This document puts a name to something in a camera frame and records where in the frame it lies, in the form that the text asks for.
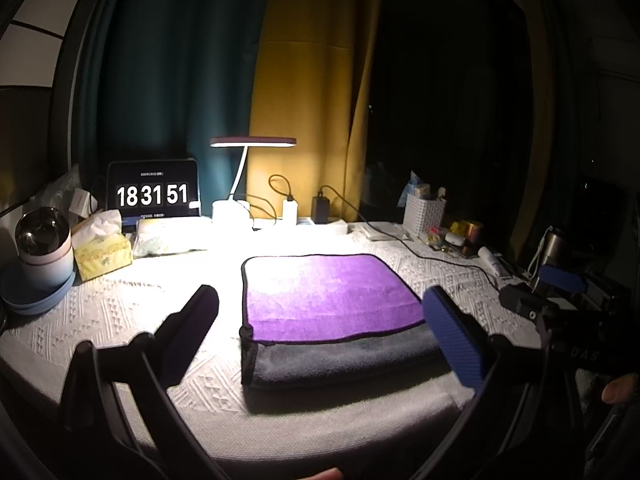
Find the person's right hand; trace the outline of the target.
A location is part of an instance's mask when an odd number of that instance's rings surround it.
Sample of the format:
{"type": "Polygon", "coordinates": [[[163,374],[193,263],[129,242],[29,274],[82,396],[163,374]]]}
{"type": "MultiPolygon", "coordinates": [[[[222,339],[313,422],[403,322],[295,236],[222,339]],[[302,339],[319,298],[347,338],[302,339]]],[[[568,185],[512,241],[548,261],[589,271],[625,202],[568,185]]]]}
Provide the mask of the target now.
{"type": "Polygon", "coordinates": [[[627,374],[612,380],[603,389],[601,400],[606,404],[622,404],[627,402],[634,395],[636,385],[636,375],[627,374]]]}

